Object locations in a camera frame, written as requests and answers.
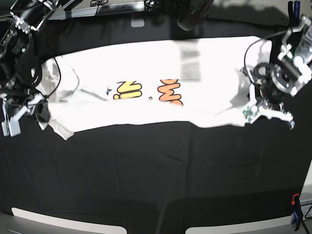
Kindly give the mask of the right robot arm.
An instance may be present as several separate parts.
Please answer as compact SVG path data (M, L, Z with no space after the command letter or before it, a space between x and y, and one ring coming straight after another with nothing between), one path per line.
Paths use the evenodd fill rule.
M0 98L6 120L22 108L38 122L50 120L48 96L36 88L42 80L38 35L58 6L58 0L17 0L6 10L10 16L0 29ZM28 49L33 50L35 64L29 72L21 72L17 62Z

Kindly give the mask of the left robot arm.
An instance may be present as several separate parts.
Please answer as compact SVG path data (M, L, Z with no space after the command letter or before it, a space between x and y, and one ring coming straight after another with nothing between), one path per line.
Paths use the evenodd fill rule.
M293 129L291 112L284 109L284 99L294 97L312 79L312 20L302 15L297 26L267 36L283 35L277 63L261 62L242 71L250 81L249 102L242 110L247 123L260 117L278 118Z

